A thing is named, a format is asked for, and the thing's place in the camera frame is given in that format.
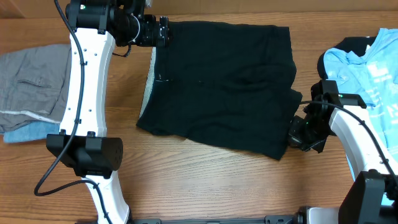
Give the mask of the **black shorts with mesh lining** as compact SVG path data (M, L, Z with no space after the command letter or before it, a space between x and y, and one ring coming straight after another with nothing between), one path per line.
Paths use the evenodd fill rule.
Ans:
M288 27L171 22L137 126L279 160L302 94Z

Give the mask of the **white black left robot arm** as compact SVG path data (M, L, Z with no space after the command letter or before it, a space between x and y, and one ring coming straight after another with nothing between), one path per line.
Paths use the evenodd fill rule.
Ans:
M107 135L108 70L115 47L165 47L169 20L146 14L148 0L73 0L59 14L72 47L66 110L57 134L46 138L56 164L73 169L98 212L98 223L132 223L118 170L123 142Z

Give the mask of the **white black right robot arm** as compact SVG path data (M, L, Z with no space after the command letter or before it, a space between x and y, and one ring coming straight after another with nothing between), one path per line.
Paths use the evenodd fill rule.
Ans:
M328 136L343 145L354 183L338 208L303 207L292 223L397 223L397 162L382 145L359 95L340 93L333 80L311 87L305 117L295 116L289 146L322 152Z

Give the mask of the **light blue t-shirt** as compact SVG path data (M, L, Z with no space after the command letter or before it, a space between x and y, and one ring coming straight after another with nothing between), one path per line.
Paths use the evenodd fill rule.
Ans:
M381 28L363 56L331 48L324 56L326 80L340 93L362 97L382 144L397 160L397 29Z

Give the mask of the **black garment under blue shirt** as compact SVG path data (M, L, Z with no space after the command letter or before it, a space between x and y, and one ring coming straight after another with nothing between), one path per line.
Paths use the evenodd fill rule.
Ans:
M357 56L363 56L366 52L366 46L372 45L376 40L374 37L345 37L339 44L334 46L338 50L343 50L346 53L353 51ZM317 63L317 71L322 80L328 79L325 70L324 56L326 52L322 53Z

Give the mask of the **folded grey shorts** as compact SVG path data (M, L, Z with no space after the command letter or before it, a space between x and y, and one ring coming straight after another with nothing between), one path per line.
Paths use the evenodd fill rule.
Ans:
M71 45L54 44L1 55L1 132L34 121L60 123L66 108Z

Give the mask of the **folded blue cloth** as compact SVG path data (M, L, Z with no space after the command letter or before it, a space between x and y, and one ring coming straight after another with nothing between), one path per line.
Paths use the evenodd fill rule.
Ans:
M5 143L20 143L45 139L48 134L58 134L60 125L44 121L35 121L3 134Z

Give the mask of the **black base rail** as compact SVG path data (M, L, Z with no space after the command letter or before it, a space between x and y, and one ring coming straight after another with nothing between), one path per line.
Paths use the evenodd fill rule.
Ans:
M294 224L293 215L268 215L264 218L222 218L222 219L193 219L193 220L161 220L158 218L135 219L129 218L128 224Z

